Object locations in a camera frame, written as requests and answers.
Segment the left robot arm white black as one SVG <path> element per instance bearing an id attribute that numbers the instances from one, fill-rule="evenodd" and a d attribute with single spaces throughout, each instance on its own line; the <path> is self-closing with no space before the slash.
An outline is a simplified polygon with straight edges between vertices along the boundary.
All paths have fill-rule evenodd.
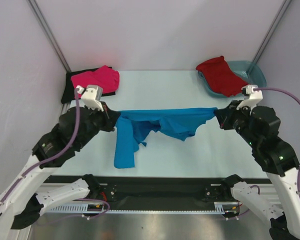
<path id="1" fill-rule="evenodd" d="M 114 131 L 120 112 L 76 105 L 62 114 L 52 130 L 44 134 L 13 183 L 0 194 L 0 237 L 35 223 L 48 210 L 74 200 L 103 200 L 101 185 L 92 174 L 56 191 L 39 193 L 38 188 L 66 161 L 80 152 L 99 132 Z"/>

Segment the blue t shirt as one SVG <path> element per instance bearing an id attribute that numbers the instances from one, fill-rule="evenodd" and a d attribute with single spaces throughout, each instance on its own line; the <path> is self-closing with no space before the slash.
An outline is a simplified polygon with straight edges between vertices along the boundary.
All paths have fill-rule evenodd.
<path id="1" fill-rule="evenodd" d="M 216 107 L 123 110 L 116 121 L 116 146 L 114 167 L 128 169 L 135 166 L 134 153 L 139 145 L 147 145 L 145 139 L 151 131 L 185 141 L 193 137 L 197 129 L 215 117 Z"/>

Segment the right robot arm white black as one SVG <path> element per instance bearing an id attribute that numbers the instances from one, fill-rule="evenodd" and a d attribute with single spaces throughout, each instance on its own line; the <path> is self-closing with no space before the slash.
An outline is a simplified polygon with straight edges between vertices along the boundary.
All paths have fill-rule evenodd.
<path id="1" fill-rule="evenodd" d="M 214 114 L 222 130 L 234 130 L 251 147 L 251 154 L 271 181 L 282 209 L 275 207 L 233 174 L 223 181 L 221 196 L 242 202 L 269 228 L 274 240 L 300 240 L 300 163 L 293 147 L 279 134 L 281 120 L 268 106 L 240 107 L 240 100 L 217 109 Z"/>

